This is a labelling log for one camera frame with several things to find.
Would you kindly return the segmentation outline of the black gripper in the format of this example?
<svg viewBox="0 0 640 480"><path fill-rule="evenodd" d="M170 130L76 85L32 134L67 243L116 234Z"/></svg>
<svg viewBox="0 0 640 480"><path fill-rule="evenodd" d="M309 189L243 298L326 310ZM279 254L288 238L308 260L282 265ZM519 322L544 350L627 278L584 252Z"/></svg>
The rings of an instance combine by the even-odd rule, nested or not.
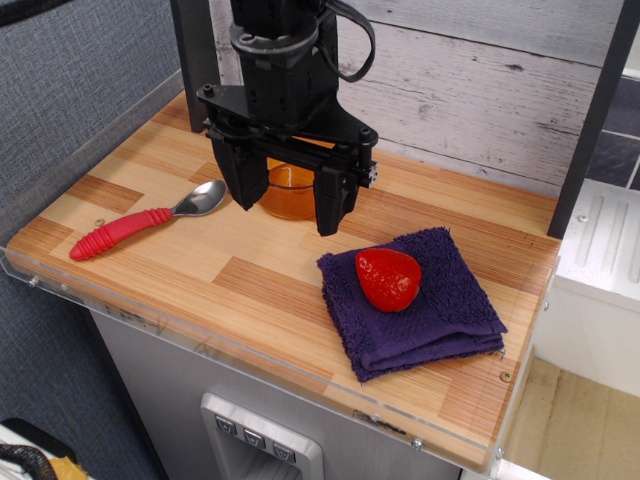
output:
<svg viewBox="0 0 640 480"><path fill-rule="evenodd" d="M235 36L232 45L242 84L205 84L197 97L233 200L250 210L269 187L267 158L288 161L315 173L317 230L335 234L359 187L377 176L377 133L337 99L340 81L360 80L372 61L354 74L342 72L335 36Z"/></svg>

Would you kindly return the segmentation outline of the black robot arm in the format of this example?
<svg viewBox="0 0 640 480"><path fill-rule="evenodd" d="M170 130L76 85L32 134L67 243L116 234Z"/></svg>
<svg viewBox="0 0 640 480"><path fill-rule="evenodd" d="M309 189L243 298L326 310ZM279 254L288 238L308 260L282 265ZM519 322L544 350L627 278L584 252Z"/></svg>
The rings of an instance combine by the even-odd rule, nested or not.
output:
<svg viewBox="0 0 640 480"><path fill-rule="evenodd" d="M340 81L370 70L368 55L353 74L339 68L337 19L359 25L376 40L369 20L343 1L234 1L229 28L243 83L205 85L207 136L232 198L245 210L267 192L270 159L314 174L317 230L338 231L358 191L377 177L377 132L337 98Z"/></svg>

